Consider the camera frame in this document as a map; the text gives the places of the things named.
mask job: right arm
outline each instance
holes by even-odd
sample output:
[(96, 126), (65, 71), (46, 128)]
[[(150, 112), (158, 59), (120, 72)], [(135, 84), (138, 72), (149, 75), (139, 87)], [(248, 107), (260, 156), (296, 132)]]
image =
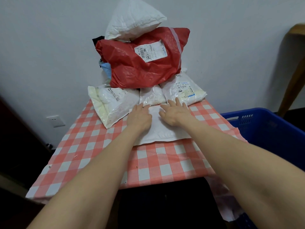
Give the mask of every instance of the right arm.
[(182, 127), (259, 228), (305, 228), (305, 172), (257, 146), (216, 130), (169, 100), (160, 116)]

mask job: red and white checkered tablecloth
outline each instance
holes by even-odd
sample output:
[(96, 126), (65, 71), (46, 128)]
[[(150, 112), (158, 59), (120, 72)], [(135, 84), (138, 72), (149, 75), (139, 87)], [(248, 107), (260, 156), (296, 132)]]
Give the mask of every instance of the red and white checkered tablecloth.
[[(198, 120), (246, 141), (239, 130), (215, 111), (207, 100), (195, 103), (189, 108)], [(106, 129), (89, 101), (64, 135), (26, 197), (40, 202), (50, 199), (124, 130), (127, 117)], [(120, 189), (214, 174), (214, 170), (192, 139), (154, 142), (132, 148)]]

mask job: black pants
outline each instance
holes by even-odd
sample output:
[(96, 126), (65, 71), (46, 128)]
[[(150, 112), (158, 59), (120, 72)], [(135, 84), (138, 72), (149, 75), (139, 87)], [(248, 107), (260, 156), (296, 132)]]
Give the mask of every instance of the black pants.
[(119, 228), (226, 228), (205, 178), (123, 190)]

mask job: wooden chair leg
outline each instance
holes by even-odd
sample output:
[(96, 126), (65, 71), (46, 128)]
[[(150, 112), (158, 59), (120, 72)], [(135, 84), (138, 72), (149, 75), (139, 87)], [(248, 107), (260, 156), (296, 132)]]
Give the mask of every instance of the wooden chair leg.
[(286, 89), (284, 98), (278, 110), (278, 116), (284, 117), (293, 101), (305, 85), (305, 57), (299, 62)]

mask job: wooden chair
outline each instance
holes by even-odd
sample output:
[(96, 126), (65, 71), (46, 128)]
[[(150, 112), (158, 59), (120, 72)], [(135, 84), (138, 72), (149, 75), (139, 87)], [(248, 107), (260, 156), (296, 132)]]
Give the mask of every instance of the wooden chair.
[[(300, 34), (305, 36), (305, 23), (296, 24), (293, 26), (287, 34)], [(299, 92), (305, 85), (305, 57), (299, 62), (296, 67), (295, 72), (286, 89), (284, 98), (278, 109), (278, 115), (284, 117), (285, 113), (288, 111), (293, 101), (298, 96)]]

